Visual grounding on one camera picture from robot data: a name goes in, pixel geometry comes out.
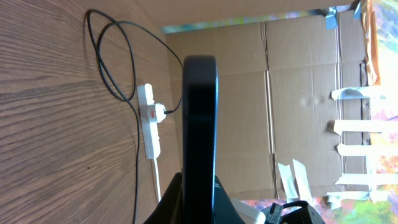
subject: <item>masking tape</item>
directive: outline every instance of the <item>masking tape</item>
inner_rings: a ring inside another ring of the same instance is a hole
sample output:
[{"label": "masking tape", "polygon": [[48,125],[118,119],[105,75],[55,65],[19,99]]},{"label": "masking tape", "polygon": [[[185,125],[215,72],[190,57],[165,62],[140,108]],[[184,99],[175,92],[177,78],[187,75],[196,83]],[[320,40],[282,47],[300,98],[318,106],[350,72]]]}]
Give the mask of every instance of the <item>masking tape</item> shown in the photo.
[{"label": "masking tape", "polygon": [[305,166],[297,161],[293,160],[294,172],[296,175],[296,181],[298,186],[298,192],[300,194],[300,200],[310,200],[312,199],[310,185],[308,184],[307,171]]},{"label": "masking tape", "polygon": [[337,151],[341,156],[398,156],[397,146],[339,144]]},{"label": "masking tape", "polygon": [[256,208],[239,201],[236,198],[230,198],[232,205],[241,217],[244,223],[265,223],[266,215]]},{"label": "masking tape", "polygon": [[398,184],[398,174],[343,174],[336,184],[387,185]]},{"label": "masking tape", "polygon": [[293,199],[298,198],[296,188],[294,186],[292,171],[290,170],[290,165],[283,165],[278,163],[280,178],[282,179],[282,183],[284,185],[284,190],[286,194],[286,198]]},{"label": "masking tape", "polygon": [[372,200],[372,202],[384,202],[387,200],[389,192],[386,190],[373,190],[371,192],[346,191],[346,192],[328,192],[326,193],[331,209],[341,207],[341,201],[351,200]]},{"label": "masking tape", "polygon": [[378,120],[335,120],[333,131],[339,135],[343,131],[357,132],[398,132],[398,121]]}]

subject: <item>black object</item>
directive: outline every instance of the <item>black object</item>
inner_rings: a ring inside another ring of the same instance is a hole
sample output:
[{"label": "black object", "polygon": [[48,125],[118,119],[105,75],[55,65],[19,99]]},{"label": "black object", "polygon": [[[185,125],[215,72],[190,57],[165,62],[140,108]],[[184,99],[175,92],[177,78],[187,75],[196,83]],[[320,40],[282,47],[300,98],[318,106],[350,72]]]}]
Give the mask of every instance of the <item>black object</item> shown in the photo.
[{"label": "black object", "polygon": [[[145,224],[244,224],[215,175],[218,74],[213,56],[183,66],[183,168]],[[283,217],[284,208],[300,209]],[[267,224],[325,224],[307,202],[265,208]]]},{"label": "black object", "polygon": [[[281,216],[282,210],[290,207],[301,207],[293,212]],[[273,203],[270,207],[261,210],[266,215],[266,224],[300,223],[325,224],[322,217],[306,201],[296,201],[285,205]]]},{"label": "black object", "polygon": [[218,74],[213,56],[188,56],[182,77],[183,220],[213,223]]},{"label": "black object", "polygon": [[266,215],[265,224],[280,224],[283,209],[283,206],[272,203],[270,207],[261,210]]}]

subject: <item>white cable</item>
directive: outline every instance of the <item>white cable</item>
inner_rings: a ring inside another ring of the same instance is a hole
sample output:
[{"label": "white cable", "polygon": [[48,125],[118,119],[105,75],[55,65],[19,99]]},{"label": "white cable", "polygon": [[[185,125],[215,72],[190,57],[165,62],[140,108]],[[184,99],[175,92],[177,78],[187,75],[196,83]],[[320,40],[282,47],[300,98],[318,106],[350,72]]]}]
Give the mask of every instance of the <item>white cable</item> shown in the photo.
[{"label": "white cable", "polygon": [[156,176],[156,192],[157,192],[157,203],[160,202],[162,196],[160,196],[160,182],[159,182],[159,170],[157,168],[157,161],[156,158],[154,159],[154,166],[155,166],[155,176]]}]

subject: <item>brown cardboard flap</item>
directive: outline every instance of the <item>brown cardboard flap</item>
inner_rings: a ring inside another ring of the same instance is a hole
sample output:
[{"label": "brown cardboard flap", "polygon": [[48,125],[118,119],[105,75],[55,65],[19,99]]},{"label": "brown cardboard flap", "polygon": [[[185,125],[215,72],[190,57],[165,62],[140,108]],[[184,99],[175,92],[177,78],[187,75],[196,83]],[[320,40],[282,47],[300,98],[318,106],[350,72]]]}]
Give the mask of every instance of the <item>brown cardboard flap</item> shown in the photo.
[{"label": "brown cardboard flap", "polygon": [[365,58],[364,32],[354,11],[339,12],[341,62],[363,61]]},{"label": "brown cardboard flap", "polygon": [[[343,88],[361,86],[361,63],[348,62],[341,64]],[[358,120],[362,118],[360,99],[343,100],[343,119]],[[361,145],[362,133],[343,133],[343,142],[347,145]],[[365,174],[366,161],[363,156],[344,157],[344,171],[347,174]],[[365,185],[347,185],[347,190],[368,190]]]},{"label": "brown cardboard flap", "polygon": [[219,74],[267,70],[263,22],[215,28],[215,57]]},{"label": "brown cardboard flap", "polygon": [[[329,99],[335,89],[336,65],[270,74],[276,162],[293,166],[296,159],[307,168],[311,187],[333,185],[342,171],[342,161],[334,150],[339,136],[326,130],[329,120],[338,119],[336,102]],[[276,175],[281,189],[278,169]]]},{"label": "brown cardboard flap", "polygon": [[266,39],[269,70],[338,62],[336,29],[323,16],[266,22]]},{"label": "brown cardboard flap", "polygon": [[275,198],[274,189],[266,190],[253,190],[247,192],[231,192],[228,194],[231,198],[237,198],[239,200],[259,200],[259,198]]},{"label": "brown cardboard flap", "polygon": [[273,189],[264,72],[219,77],[216,174],[227,193]]}]

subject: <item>power strip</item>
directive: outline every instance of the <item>power strip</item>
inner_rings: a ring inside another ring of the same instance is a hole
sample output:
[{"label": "power strip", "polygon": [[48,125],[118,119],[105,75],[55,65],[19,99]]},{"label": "power strip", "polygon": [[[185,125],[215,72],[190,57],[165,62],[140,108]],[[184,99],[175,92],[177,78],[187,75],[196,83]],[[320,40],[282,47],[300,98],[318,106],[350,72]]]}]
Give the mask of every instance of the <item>power strip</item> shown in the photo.
[{"label": "power strip", "polygon": [[156,159],[160,155],[157,123],[165,119],[165,107],[161,103],[155,103],[150,84],[137,86],[137,95],[147,159]]}]

